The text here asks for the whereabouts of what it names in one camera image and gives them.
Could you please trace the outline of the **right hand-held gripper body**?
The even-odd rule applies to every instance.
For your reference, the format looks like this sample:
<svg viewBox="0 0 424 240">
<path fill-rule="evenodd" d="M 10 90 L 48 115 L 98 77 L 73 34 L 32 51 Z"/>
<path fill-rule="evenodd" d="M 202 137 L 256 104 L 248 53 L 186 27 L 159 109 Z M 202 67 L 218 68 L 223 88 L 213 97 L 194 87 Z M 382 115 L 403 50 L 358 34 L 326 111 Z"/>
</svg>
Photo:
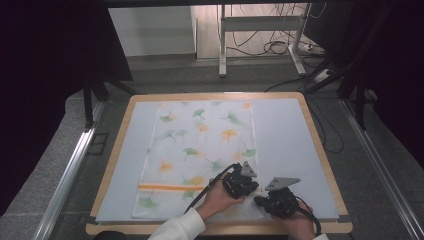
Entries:
<svg viewBox="0 0 424 240">
<path fill-rule="evenodd" d="M 299 181 L 299 178 L 274 177 L 265 188 L 268 192 L 263 205 L 265 211 L 279 218 L 292 216 L 298 207 L 298 202 L 289 186 Z"/>
</svg>

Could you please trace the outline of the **wooden table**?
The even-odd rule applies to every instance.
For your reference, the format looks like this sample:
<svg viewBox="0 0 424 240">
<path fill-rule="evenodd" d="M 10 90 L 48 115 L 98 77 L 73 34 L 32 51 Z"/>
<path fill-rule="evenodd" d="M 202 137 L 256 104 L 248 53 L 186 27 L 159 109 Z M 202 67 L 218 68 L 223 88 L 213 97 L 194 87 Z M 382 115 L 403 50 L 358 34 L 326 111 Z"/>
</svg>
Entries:
<svg viewBox="0 0 424 240">
<path fill-rule="evenodd" d="M 261 183 L 274 176 L 299 177 L 292 190 L 310 204 L 322 231 L 347 234 L 353 223 L 338 223 L 349 215 L 322 146 L 305 97 L 298 92 L 187 93 L 135 95 L 130 98 L 112 152 L 86 225 L 89 235 L 118 231 L 127 235 L 149 235 L 160 223 L 134 220 L 129 216 L 135 196 L 136 173 L 144 161 L 148 128 L 153 125 L 153 105 L 171 101 L 242 101 L 253 104 L 258 127 Z"/>
</svg>

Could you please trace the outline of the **person's right hand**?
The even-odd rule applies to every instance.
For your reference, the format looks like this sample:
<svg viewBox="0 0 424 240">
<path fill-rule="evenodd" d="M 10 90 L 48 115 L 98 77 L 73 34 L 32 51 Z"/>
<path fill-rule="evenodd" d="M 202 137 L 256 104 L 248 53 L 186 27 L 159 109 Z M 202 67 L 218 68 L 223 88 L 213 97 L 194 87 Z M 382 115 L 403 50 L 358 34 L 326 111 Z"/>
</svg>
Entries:
<svg viewBox="0 0 424 240">
<path fill-rule="evenodd" d="M 301 212 L 296 212 L 289 218 L 281 219 L 273 216 L 273 219 L 295 240 L 313 240 L 316 237 L 313 221 Z"/>
</svg>

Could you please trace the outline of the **leaf print zipper bag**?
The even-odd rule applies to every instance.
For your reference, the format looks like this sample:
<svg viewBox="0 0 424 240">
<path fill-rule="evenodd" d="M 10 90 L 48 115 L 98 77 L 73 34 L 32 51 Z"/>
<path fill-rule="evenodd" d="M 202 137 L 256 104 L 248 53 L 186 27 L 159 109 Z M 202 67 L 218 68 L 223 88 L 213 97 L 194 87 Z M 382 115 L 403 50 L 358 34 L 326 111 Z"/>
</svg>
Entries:
<svg viewBox="0 0 424 240">
<path fill-rule="evenodd" d="M 132 216 L 167 220 L 199 205 L 221 172 L 247 161 L 259 180 L 253 104 L 248 101 L 160 102 Z"/>
</svg>

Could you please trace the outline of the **aluminium rail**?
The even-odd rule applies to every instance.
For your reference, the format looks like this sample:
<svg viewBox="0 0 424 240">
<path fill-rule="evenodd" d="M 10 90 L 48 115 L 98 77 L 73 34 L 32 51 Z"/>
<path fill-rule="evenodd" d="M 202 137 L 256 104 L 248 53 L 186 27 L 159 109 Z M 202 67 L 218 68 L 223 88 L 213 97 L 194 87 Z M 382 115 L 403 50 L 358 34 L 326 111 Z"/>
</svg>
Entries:
<svg viewBox="0 0 424 240">
<path fill-rule="evenodd" d="M 57 185 L 57 188 L 39 222 L 38 227 L 36 228 L 32 240 L 48 240 L 50 238 L 50 235 L 70 193 L 72 185 L 76 179 L 90 142 L 93 139 L 105 105 L 105 102 L 98 102 L 95 105 L 94 110 L 92 111 L 93 123 L 81 134 Z"/>
<path fill-rule="evenodd" d="M 339 103 L 347 115 L 347 118 L 361 145 L 363 146 L 374 171 L 385 188 L 389 199 L 391 200 L 411 239 L 424 240 L 424 225 L 420 223 L 416 213 L 413 211 L 411 205 L 396 184 L 394 178 L 383 162 L 383 158 L 370 139 L 368 132 L 363 130 L 359 123 L 356 121 L 352 104 L 349 100 L 345 99 L 341 99 Z"/>
</svg>

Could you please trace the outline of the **person's left hand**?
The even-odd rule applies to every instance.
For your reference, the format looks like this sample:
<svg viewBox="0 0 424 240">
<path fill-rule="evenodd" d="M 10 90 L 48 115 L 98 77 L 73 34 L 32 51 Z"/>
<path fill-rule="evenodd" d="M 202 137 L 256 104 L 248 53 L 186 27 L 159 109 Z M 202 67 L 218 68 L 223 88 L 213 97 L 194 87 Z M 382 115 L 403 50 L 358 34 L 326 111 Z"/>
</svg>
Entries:
<svg viewBox="0 0 424 240">
<path fill-rule="evenodd" d="M 245 198 L 232 198 L 225 190 L 222 180 L 217 183 L 206 193 L 204 201 L 196 208 L 203 221 L 208 220 L 218 213 L 226 211 L 229 207 L 242 204 Z"/>
</svg>

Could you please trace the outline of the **white power strip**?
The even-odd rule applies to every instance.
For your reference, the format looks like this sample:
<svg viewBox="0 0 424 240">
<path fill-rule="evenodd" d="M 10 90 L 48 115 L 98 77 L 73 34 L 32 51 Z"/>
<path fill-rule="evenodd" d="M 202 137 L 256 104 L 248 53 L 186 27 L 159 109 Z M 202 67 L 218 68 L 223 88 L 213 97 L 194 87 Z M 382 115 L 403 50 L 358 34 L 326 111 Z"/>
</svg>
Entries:
<svg viewBox="0 0 424 240">
<path fill-rule="evenodd" d="M 325 80 L 327 77 L 331 76 L 332 74 L 333 74 L 332 70 L 324 69 L 314 78 L 314 81 L 319 83 L 319 82 Z"/>
<path fill-rule="evenodd" d="M 321 46 L 309 44 L 309 43 L 306 43 L 306 44 L 301 43 L 299 45 L 298 50 L 302 54 L 309 54 L 309 55 L 325 55 L 326 54 L 326 50 L 323 49 Z"/>
</svg>

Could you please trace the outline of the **white desk frame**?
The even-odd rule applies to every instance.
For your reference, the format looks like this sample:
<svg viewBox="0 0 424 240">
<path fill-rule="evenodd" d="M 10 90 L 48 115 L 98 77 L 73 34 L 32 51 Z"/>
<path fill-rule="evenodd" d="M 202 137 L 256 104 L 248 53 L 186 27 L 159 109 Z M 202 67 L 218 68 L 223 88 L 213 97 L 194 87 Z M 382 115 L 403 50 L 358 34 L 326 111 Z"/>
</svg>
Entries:
<svg viewBox="0 0 424 240">
<path fill-rule="evenodd" d="M 294 40 L 288 44 L 287 48 L 300 76 L 306 75 L 306 70 L 298 55 L 300 39 L 310 10 L 310 4 L 307 3 L 303 13 L 299 16 L 243 16 L 227 17 L 226 6 L 221 6 L 220 15 L 220 55 L 219 55 L 219 76 L 227 75 L 227 56 L 226 56 L 226 33 L 227 32 L 248 32 L 248 31 L 294 31 L 296 33 Z"/>
</svg>

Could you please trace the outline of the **dark rounded object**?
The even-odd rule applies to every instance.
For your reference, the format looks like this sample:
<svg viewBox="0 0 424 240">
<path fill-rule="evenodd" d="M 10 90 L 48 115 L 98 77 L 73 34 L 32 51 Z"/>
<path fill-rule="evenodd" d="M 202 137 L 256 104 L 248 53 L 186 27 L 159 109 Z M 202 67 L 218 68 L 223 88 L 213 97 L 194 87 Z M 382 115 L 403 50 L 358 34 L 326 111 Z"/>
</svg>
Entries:
<svg viewBox="0 0 424 240">
<path fill-rule="evenodd" d="M 93 240 L 127 240 L 127 236 L 118 231 L 102 231 L 95 235 Z"/>
</svg>

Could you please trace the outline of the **dark floor plate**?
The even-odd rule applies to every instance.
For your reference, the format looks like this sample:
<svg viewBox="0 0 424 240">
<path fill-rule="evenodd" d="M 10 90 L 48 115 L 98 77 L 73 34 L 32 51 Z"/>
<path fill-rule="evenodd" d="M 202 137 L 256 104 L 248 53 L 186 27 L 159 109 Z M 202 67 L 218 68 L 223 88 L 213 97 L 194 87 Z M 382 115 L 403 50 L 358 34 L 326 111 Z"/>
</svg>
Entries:
<svg viewBox="0 0 424 240">
<path fill-rule="evenodd" d="M 96 133 L 89 144 L 87 154 L 92 156 L 102 155 L 105 150 L 108 137 L 108 133 Z"/>
</svg>

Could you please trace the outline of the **black metal stand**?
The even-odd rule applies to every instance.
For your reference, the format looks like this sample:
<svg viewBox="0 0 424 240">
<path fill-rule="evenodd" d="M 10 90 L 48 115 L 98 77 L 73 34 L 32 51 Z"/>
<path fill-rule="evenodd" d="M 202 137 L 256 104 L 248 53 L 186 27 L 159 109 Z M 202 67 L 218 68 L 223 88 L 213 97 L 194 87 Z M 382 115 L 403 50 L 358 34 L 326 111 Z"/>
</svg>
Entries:
<svg viewBox="0 0 424 240">
<path fill-rule="evenodd" d="M 335 73 L 326 77 L 321 82 L 312 87 L 306 87 L 306 93 L 314 93 L 323 87 L 333 83 L 334 81 L 342 79 L 342 83 L 337 89 L 337 96 L 340 99 L 347 99 L 353 91 L 356 91 L 356 98 L 354 101 L 354 117 L 362 130 L 366 129 L 364 123 L 364 105 L 365 105 L 365 83 L 361 77 L 361 60 L 355 57 L 346 66 L 337 70 Z"/>
<path fill-rule="evenodd" d="M 138 92 L 122 83 L 116 78 L 103 73 L 86 72 L 83 77 L 83 97 L 84 97 L 84 112 L 85 112 L 85 131 L 88 131 L 94 126 L 94 112 L 92 104 L 92 95 L 95 95 L 98 101 L 104 102 L 110 98 L 110 94 L 106 89 L 106 83 L 122 90 L 129 95 L 137 95 Z"/>
</svg>

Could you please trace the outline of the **white cabinet panel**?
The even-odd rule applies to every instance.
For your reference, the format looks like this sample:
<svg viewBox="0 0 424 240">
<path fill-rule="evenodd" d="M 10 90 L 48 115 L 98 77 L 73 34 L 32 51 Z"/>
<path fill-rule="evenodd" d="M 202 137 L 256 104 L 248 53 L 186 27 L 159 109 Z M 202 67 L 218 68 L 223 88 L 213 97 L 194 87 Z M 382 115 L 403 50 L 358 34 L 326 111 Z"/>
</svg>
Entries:
<svg viewBox="0 0 424 240">
<path fill-rule="evenodd" d="M 196 18 L 190 6 L 109 8 L 126 56 L 194 54 Z"/>
</svg>

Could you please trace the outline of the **dark curtain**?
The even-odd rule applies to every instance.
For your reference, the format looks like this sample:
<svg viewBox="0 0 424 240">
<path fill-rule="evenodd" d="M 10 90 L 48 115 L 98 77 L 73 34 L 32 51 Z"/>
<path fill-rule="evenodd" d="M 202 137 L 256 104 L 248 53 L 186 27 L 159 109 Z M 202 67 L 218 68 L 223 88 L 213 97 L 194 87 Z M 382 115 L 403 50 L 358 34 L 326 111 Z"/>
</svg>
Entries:
<svg viewBox="0 0 424 240">
<path fill-rule="evenodd" d="M 424 168 L 424 0 L 314 3 L 304 35 L 345 75 L 341 97 L 376 94 L 374 109 Z"/>
<path fill-rule="evenodd" d="M 104 0 L 0 0 L 0 216 L 86 81 L 132 75 Z"/>
</svg>

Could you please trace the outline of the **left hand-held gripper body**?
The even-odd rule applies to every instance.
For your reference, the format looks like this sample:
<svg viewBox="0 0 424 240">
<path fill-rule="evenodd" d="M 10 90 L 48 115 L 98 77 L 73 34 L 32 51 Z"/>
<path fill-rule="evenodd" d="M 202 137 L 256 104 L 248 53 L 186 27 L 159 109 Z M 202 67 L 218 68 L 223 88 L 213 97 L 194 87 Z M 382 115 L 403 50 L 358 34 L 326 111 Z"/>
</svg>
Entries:
<svg viewBox="0 0 424 240">
<path fill-rule="evenodd" d="M 251 182 L 257 174 L 247 161 L 243 164 L 236 164 L 234 170 L 227 174 L 223 179 L 223 187 L 226 192 L 234 199 L 246 196 L 249 189 L 256 190 L 251 187 Z"/>
</svg>

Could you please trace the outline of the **light blue table mat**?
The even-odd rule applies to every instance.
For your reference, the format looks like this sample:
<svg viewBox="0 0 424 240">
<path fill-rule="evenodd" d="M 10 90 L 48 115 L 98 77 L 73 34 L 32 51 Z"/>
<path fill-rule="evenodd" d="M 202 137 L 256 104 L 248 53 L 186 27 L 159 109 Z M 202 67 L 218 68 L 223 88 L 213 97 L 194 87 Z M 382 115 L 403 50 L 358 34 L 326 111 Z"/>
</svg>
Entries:
<svg viewBox="0 0 424 240">
<path fill-rule="evenodd" d="M 276 177 L 320 220 L 338 218 L 333 195 L 295 98 L 138 102 L 97 221 L 165 221 L 180 216 L 232 164 L 248 163 L 265 195 Z"/>
</svg>

